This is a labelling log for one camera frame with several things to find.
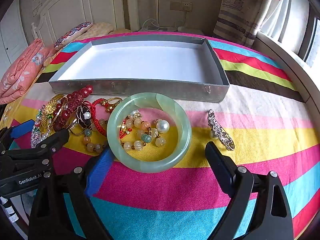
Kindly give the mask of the gold carved bangle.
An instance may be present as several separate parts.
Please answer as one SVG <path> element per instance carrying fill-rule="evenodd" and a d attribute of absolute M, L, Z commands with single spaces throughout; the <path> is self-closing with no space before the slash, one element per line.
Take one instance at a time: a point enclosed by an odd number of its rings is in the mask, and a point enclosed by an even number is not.
<path fill-rule="evenodd" d="M 50 129 L 53 129 L 53 124 L 56 119 L 59 117 L 63 108 L 67 103 L 67 96 L 63 94 L 57 94 L 51 98 L 48 103 L 45 105 L 44 109 L 41 110 L 40 118 L 40 130 L 41 132 L 48 132 Z"/>

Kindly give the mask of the green jade bangle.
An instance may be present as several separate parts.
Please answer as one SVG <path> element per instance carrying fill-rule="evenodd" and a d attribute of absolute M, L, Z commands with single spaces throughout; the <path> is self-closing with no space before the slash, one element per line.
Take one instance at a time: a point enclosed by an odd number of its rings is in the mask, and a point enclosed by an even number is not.
<path fill-rule="evenodd" d="M 167 113 L 177 128 L 177 144 L 169 156 L 158 161 L 142 161 L 128 154 L 129 150 L 141 151 L 144 146 L 154 142 L 164 147 L 166 140 L 155 127 L 141 119 L 141 108 L 154 108 Z M 121 142 L 120 130 L 129 126 L 139 129 L 139 139 L 134 143 Z M 178 164 L 187 153 L 191 143 L 191 124 L 183 108 L 171 98 L 158 93 L 138 93 L 127 97 L 111 113 L 107 123 L 107 139 L 111 152 L 126 167 L 142 173 L 166 171 Z"/>

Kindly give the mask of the black camellia pearl brooch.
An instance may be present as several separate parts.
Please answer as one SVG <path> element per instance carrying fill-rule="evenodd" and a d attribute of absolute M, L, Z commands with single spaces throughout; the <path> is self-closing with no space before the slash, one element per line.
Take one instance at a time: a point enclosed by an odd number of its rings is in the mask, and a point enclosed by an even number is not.
<path fill-rule="evenodd" d="M 90 136 L 92 134 L 91 129 L 92 115 L 88 104 L 82 103 L 77 107 L 75 113 L 72 114 L 67 124 L 67 129 L 74 136 Z"/>

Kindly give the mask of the pink folded quilt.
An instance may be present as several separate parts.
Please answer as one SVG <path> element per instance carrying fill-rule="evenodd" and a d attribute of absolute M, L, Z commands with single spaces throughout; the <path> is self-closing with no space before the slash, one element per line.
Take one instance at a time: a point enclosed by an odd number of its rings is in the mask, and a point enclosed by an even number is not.
<path fill-rule="evenodd" d="M 44 61 L 55 53 L 53 46 L 46 47 L 40 38 L 35 39 L 1 78 L 1 105 L 22 97 L 37 77 Z"/>

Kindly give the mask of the white wardrobe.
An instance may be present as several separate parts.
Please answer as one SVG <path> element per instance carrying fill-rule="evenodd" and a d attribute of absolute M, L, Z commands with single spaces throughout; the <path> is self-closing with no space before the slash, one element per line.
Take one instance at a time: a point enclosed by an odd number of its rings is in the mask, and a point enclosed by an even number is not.
<path fill-rule="evenodd" d="M 20 0 L 13 0 L 1 19 L 0 77 L 28 47 L 21 21 Z"/>

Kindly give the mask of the striped colourful bed cover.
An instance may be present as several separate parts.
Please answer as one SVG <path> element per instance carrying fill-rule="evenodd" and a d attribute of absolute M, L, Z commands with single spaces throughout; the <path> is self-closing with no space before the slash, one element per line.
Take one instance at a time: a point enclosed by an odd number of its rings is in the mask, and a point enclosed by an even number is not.
<path fill-rule="evenodd" d="M 48 57 L 25 98 L 10 104 L 1 122 L 17 125 L 33 117 L 51 94 L 48 77 L 88 42 L 74 41 Z M 231 42 L 209 43 L 231 83 L 224 100 L 213 106 L 235 141 L 230 156 L 253 172 L 279 173 L 298 236 L 319 212 L 319 139 L 306 104 L 274 59 Z M 204 158 L 208 103 L 182 106 L 193 129 L 182 162 L 159 174 L 138 174 L 115 163 L 93 197 L 116 239 L 125 233 L 134 239 L 204 239 L 227 207 L 229 197 Z"/>

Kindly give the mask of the pearl earring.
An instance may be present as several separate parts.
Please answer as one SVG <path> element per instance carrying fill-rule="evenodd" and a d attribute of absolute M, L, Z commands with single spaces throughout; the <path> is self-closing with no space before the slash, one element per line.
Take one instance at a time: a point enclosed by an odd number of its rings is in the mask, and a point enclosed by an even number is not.
<path fill-rule="evenodd" d="M 164 119 L 156 119 L 154 124 L 159 133 L 167 133 L 170 129 L 169 122 Z"/>

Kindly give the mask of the embroidered small pillow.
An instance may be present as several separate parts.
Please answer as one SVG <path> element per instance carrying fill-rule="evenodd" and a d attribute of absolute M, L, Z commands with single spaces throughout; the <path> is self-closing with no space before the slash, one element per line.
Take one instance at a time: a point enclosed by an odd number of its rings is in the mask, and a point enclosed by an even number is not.
<path fill-rule="evenodd" d="M 72 28 L 70 31 L 62 35 L 57 41 L 54 43 L 54 49 L 60 50 L 77 37 L 88 31 L 88 29 L 92 26 L 92 22 L 83 22 L 77 25 L 76 27 Z"/>

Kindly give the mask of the beige floral pillow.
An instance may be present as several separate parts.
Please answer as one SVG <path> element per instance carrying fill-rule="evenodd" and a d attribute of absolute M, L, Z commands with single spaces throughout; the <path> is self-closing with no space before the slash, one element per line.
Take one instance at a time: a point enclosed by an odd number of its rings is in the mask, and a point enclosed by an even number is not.
<path fill-rule="evenodd" d="M 110 23 L 95 23 L 85 33 L 81 34 L 75 40 L 84 40 L 93 37 L 106 36 L 114 31 L 114 26 Z"/>

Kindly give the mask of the white wooden headboard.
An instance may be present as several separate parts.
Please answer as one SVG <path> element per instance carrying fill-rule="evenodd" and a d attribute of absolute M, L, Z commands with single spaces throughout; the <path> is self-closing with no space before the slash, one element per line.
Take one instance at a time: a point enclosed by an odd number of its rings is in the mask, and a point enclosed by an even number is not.
<path fill-rule="evenodd" d="M 46 46 L 83 22 L 106 22 L 117 29 L 140 29 L 138 0 L 47 0 L 37 13 L 40 21 L 31 24 L 33 38 Z"/>

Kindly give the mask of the grey cardboard tray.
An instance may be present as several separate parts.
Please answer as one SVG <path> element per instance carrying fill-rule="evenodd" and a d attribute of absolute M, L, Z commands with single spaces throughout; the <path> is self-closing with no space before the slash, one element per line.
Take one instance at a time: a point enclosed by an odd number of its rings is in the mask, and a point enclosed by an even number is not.
<path fill-rule="evenodd" d="M 49 83 L 54 92 L 64 94 L 91 85 L 97 95 L 152 92 L 213 103 L 225 98 L 230 85 L 206 38 L 169 34 L 90 41 Z"/>

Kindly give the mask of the white nightstand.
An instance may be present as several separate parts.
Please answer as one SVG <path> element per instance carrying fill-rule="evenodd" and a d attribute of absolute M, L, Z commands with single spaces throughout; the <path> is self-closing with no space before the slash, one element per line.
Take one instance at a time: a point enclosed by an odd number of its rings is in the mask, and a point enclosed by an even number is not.
<path fill-rule="evenodd" d="M 164 31 L 164 32 L 173 32 L 173 33 L 186 33 L 186 34 L 194 34 L 194 35 L 204 35 L 201 30 L 197 29 L 189 29 L 183 26 L 180 27 L 157 27 L 157 26 L 144 26 L 140 30 L 143 31 Z"/>

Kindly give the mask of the patterned striped curtain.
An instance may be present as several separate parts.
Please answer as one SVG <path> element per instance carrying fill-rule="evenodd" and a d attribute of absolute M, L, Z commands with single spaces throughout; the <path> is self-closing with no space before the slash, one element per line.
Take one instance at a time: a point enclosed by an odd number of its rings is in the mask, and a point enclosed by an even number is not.
<path fill-rule="evenodd" d="M 251 48 L 281 0 L 222 0 L 213 37 Z"/>

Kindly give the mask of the wall power socket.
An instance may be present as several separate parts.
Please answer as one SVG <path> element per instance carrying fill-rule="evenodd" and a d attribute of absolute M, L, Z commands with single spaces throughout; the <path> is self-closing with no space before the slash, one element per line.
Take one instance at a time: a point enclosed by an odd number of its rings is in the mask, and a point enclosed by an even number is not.
<path fill-rule="evenodd" d="M 170 10 L 192 12 L 193 4 L 184 1 L 170 1 Z"/>

